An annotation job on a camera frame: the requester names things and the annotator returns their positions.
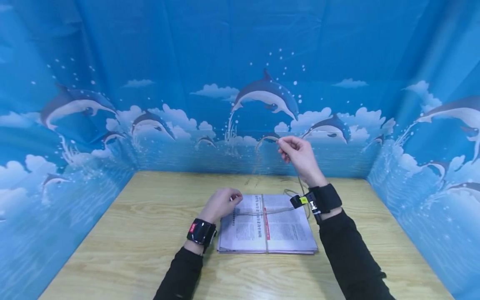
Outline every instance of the table surface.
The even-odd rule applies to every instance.
[[[152,299],[192,220],[213,192],[299,191],[292,177],[138,172],[41,296],[50,299]],[[365,180],[330,179],[396,299],[452,299]],[[218,254],[204,258],[196,300],[344,299],[318,236],[319,252]]]

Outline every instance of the jumping dolphin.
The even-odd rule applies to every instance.
[[[57,127],[52,125],[52,122],[77,112],[91,111],[91,115],[94,116],[101,109],[117,114],[108,101],[93,96],[93,94],[96,94],[95,92],[89,91],[92,96],[86,96],[88,94],[85,92],[82,94],[81,90],[69,91],[67,87],[61,84],[56,85],[60,92],[40,112],[40,121],[51,130],[55,130]]]
[[[116,131],[109,131],[107,132],[103,137],[102,137],[102,142],[103,142],[103,145],[106,147],[107,146],[107,143],[113,139],[116,139],[116,138],[119,138],[119,139],[124,139],[125,138],[125,134],[124,133],[121,133],[121,132],[116,132]]]
[[[209,136],[205,136],[205,137],[202,137],[198,140],[197,144],[195,145],[195,147],[198,147],[198,145],[201,143],[201,142],[204,142],[204,143],[207,143],[209,145],[212,145],[215,149],[217,149],[215,143],[213,142],[213,140],[209,137]]]
[[[273,113],[279,111],[285,112],[287,115],[298,121],[299,108],[292,93],[283,85],[279,84],[264,69],[264,77],[256,80],[244,87],[235,102],[233,102],[232,113],[243,107],[242,102],[248,100],[262,101],[266,104],[267,109]]]
[[[157,129],[158,131],[163,131],[168,134],[169,137],[171,137],[174,141],[175,139],[175,134],[173,133],[172,129],[165,123],[165,121],[156,114],[153,114],[149,112],[148,110],[145,111],[145,113],[139,117],[137,117],[132,124],[132,134],[134,131],[136,131],[138,128],[143,127],[143,126],[152,126],[153,128]]]
[[[449,162],[444,162],[444,161],[431,161],[429,163],[426,163],[424,165],[421,165],[420,167],[422,168],[427,168],[427,167],[434,167],[438,170],[440,173],[440,182],[442,183],[442,186],[444,185],[445,181],[445,175],[447,175],[448,168],[450,167]]]
[[[346,144],[348,144],[351,139],[350,127],[340,120],[336,114],[333,114],[333,116],[329,119],[314,124],[301,138],[304,138],[313,131],[328,132],[329,137],[339,138]]]
[[[257,146],[255,146],[255,151],[258,150],[262,142],[265,140],[266,142],[271,141],[271,142],[276,142],[280,139],[280,136],[276,134],[275,132],[268,133],[264,135],[257,143]]]
[[[464,182],[458,185],[451,186],[447,191],[467,191],[469,192],[478,202],[480,202],[480,183],[477,182]]]
[[[62,183],[62,182],[69,182],[70,180],[62,177],[62,176],[59,176],[59,175],[55,175],[55,174],[48,174],[47,175],[47,178],[45,179],[45,181],[43,181],[42,183],[42,190],[45,190],[45,188],[51,184],[54,184],[54,183]]]
[[[467,126],[464,131],[471,131],[467,139],[475,142],[475,151],[473,162],[479,158],[480,154],[480,96],[471,96],[460,100],[450,102],[434,108],[423,116],[415,120],[415,122],[431,123],[433,118],[456,118],[462,120]]]
[[[383,134],[377,136],[376,138],[373,139],[374,141],[376,142],[379,142],[380,145],[383,145],[384,144],[384,141],[385,141],[385,136]]]

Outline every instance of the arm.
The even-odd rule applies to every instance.
[[[320,171],[308,141],[287,136],[278,141],[285,162],[294,165],[309,188],[320,187],[326,197],[338,197]],[[347,300],[391,300],[380,270],[351,218],[341,207],[320,214],[320,239],[340,288]]]
[[[214,224],[230,214],[242,199],[238,190],[220,189],[210,197],[197,218]],[[191,299],[203,267],[203,253],[203,245],[187,240],[171,262],[154,300]]]
[[[170,264],[154,300],[191,299],[204,265],[203,252],[202,245],[186,241]]]
[[[332,185],[322,189],[328,189],[332,196],[336,196]],[[341,207],[320,217],[323,220],[320,225],[320,239],[345,298],[394,299],[383,281],[386,274],[368,251],[355,222]]]

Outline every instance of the hand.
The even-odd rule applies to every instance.
[[[242,200],[243,195],[239,190],[232,188],[220,189],[208,199],[198,218],[208,223],[215,223],[220,218],[233,212],[237,204]]]
[[[312,145],[296,136],[286,136],[278,140],[278,152],[288,164],[292,162],[300,178],[310,187],[328,185],[328,181],[320,171],[313,154]]]

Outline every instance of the stack of newspapers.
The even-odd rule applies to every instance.
[[[221,220],[219,253],[314,254],[317,243],[303,208],[287,195],[244,195]]]

